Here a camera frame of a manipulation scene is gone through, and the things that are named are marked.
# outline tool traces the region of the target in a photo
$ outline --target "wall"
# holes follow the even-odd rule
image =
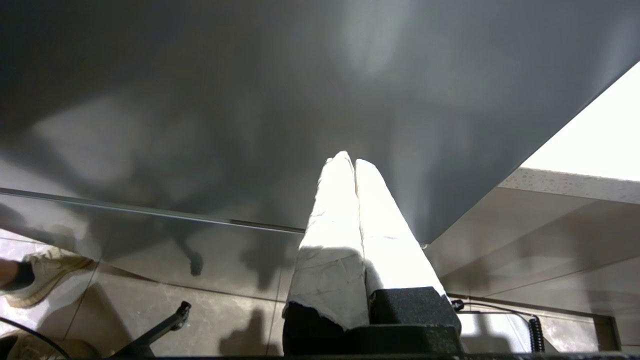
[[[640,345],[640,205],[496,188],[426,249],[451,293],[615,316]]]

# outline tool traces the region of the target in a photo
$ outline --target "cable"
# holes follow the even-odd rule
[[[531,351],[545,352],[545,339],[542,336],[542,325],[537,316],[529,319],[529,333],[531,337]]]
[[[71,357],[69,356],[69,354],[67,354],[66,351],[64,351],[58,344],[56,344],[55,342],[53,342],[53,340],[49,339],[48,337],[44,336],[43,334],[40,334],[39,332],[35,331],[35,330],[31,330],[28,327],[21,325],[17,322],[11,321],[7,318],[3,318],[2,316],[0,316],[0,322],[4,322],[7,323],[11,326],[15,326],[20,330],[26,331],[28,333],[30,333],[31,335],[35,336],[36,338],[46,342],[47,344],[51,345],[52,348],[56,349],[57,352],[60,353],[60,355],[62,355],[65,359],[71,359]]]
[[[533,319],[530,319],[527,322],[529,324],[529,336],[531,337],[531,352],[545,352],[545,338],[542,334],[542,324],[540,324],[540,318],[538,317],[538,315],[525,313],[523,311],[511,310],[495,305],[481,304],[479,302],[466,302],[464,303],[464,305],[484,306],[501,311],[506,311],[508,313],[531,316]]]

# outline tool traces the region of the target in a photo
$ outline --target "coiled cable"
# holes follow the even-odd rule
[[[523,311],[511,310],[506,307],[500,307],[489,304],[481,304],[479,302],[464,302],[462,303],[460,300],[454,301],[454,309],[457,311],[462,310],[464,305],[475,305],[475,306],[484,306],[490,307],[492,309],[497,309],[501,311],[505,311],[507,313],[513,313],[518,315],[530,316],[531,319],[527,321],[529,324],[529,337],[531,339],[531,352],[545,352],[545,338],[542,333],[542,324],[540,324],[540,318],[536,314],[524,313]]]

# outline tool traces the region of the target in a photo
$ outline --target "sneaker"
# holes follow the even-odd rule
[[[0,292],[0,295],[6,295],[5,299],[12,307],[34,306],[53,290],[63,276],[92,262],[91,259],[57,247],[43,254],[29,254],[22,261],[31,263],[35,278],[25,288]]]
[[[48,343],[26,332],[14,332],[15,344],[7,355],[7,360],[62,360],[64,357]],[[98,359],[100,355],[89,344],[82,340],[54,341],[72,359]]]

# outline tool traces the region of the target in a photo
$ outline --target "metal bar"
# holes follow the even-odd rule
[[[113,357],[123,356],[150,356],[155,357],[151,351],[151,344],[162,338],[167,332],[179,330],[189,318],[191,304],[183,301],[178,310],[153,329],[145,332],[139,338],[120,349]]]
[[[287,233],[287,234],[304,234],[305,233],[304,229],[300,229],[297,227],[262,224],[259,222],[251,222],[251,221],[235,220],[235,219],[220,219],[220,218],[209,217],[206,215],[183,213],[181,211],[153,209],[153,208],[146,208],[144,206],[135,206],[135,205],[123,205],[123,204],[116,204],[114,202],[107,202],[107,201],[101,201],[101,200],[89,200],[89,199],[82,199],[77,197],[67,197],[67,196],[60,196],[60,195],[51,195],[46,193],[28,192],[25,190],[0,188],[0,194],[16,196],[16,197],[25,197],[27,199],[62,202],[65,204],[86,206],[89,208],[117,210],[117,211],[124,211],[127,213],[206,222],[208,224],[229,225],[229,226],[245,227],[249,229],[275,231],[277,233]]]

